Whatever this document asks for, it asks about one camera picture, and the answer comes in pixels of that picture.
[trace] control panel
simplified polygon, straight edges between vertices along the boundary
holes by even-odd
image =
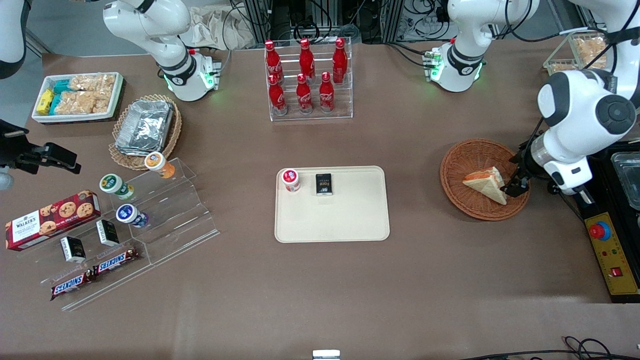
[[[585,219],[591,244],[611,295],[638,294],[639,289],[625,253],[613,228],[609,213]]]

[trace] cookie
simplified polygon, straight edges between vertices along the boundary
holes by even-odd
[[[92,193],[89,190],[83,190],[81,192],[78,193],[78,199],[80,200],[85,200],[87,197],[89,197]]]
[[[44,208],[40,209],[40,215],[43,217],[48,217],[49,215],[51,215],[51,205],[45,206]]]
[[[76,205],[73,202],[65,202],[58,209],[58,213],[63,218],[68,218],[76,212]]]
[[[40,235],[53,234],[56,231],[56,223],[53,221],[45,221],[40,225]]]
[[[79,218],[86,218],[87,216],[93,214],[93,205],[89,204],[88,202],[81,204],[80,206],[78,206],[77,214]]]

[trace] red bottle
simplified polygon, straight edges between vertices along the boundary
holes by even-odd
[[[278,116],[287,114],[287,104],[284,101],[284,91],[278,84],[278,77],[269,75],[269,100],[273,106],[273,113]]]
[[[335,41],[335,51],[333,52],[333,82],[342,84],[346,74],[347,52],[344,50],[344,39],[338,38]]]
[[[316,82],[316,62],[309,50],[309,39],[302,38],[300,48],[300,72],[307,77],[307,83],[313,84]]]
[[[331,84],[331,74],[328,71],[322,73],[322,84],[320,84],[320,110],[323,113],[330,113],[335,107],[333,96],[333,85]]]
[[[304,74],[298,74],[298,88],[296,89],[298,95],[298,105],[300,106],[300,112],[303,114],[311,114],[314,110],[313,104],[311,104],[311,89],[307,84],[307,77]]]
[[[273,41],[267,40],[264,42],[264,48],[267,49],[267,56],[265,61],[267,62],[267,71],[269,75],[275,75],[278,77],[278,84],[284,83],[284,74],[282,73],[282,62],[280,62],[280,55],[275,51],[275,45]]]

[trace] aluminum foil container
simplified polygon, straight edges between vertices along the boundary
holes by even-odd
[[[172,116],[173,105],[166,101],[134,102],[122,122],[116,149],[131,156],[146,156],[153,151],[162,151]]]

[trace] beige tray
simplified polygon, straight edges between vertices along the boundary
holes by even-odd
[[[376,166],[296,168],[291,193],[276,176],[275,236],[281,243],[380,241],[389,236],[385,172]],[[316,195],[316,174],[331,174],[331,196]]]

